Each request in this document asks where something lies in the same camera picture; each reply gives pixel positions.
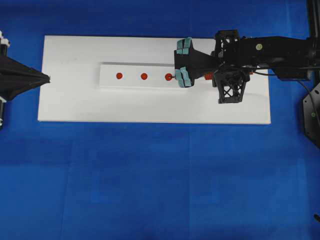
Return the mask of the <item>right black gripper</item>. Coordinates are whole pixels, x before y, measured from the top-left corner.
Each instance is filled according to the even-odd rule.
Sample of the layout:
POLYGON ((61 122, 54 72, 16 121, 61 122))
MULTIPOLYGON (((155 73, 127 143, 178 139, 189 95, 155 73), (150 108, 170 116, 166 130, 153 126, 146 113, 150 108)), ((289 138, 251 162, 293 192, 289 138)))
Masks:
POLYGON ((211 55, 194 49, 192 38, 177 41, 174 51, 174 77, 180 88, 191 88, 195 80, 211 75, 218 90, 219 104, 240 103, 246 83, 250 81, 253 54, 250 39, 238 30, 219 30, 215 34, 211 55))

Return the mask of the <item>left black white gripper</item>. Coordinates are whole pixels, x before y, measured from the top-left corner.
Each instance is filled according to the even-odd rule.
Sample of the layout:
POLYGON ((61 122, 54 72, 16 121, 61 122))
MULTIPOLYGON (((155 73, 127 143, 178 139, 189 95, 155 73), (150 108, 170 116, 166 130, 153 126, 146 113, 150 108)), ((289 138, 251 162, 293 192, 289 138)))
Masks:
POLYGON ((20 76, 25 79, 4 79, 0 81, 0 128, 4 126, 5 103, 28 90, 50 83, 50 77, 41 71, 28 67, 7 57, 10 41, 0 32, 0 74, 3 76, 20 76))

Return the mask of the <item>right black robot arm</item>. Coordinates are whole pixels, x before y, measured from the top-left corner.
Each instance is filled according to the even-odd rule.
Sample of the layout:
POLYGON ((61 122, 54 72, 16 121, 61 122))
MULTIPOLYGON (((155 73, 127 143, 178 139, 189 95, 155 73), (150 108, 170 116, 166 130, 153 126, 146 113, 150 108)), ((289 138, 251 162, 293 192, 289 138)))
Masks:
POLYGON ((284 80, 309 80, 320 68, 320 40, 283 36, 240 37, 237 30, 220 30, 211 54, 194 49, 190 37, 177 41, 174 77, 181 88, 212 74, 219 104, 240 103, 251 73, 271 69, 284 80))

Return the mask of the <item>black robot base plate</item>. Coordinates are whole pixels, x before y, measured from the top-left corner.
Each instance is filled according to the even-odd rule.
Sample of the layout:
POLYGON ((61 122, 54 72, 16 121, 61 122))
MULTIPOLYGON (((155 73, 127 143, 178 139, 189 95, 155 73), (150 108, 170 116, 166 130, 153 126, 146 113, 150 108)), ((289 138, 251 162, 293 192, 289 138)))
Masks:
POLYGON ((304 135, 320 148, 320 84, 318 83, 302 100, 304 135))

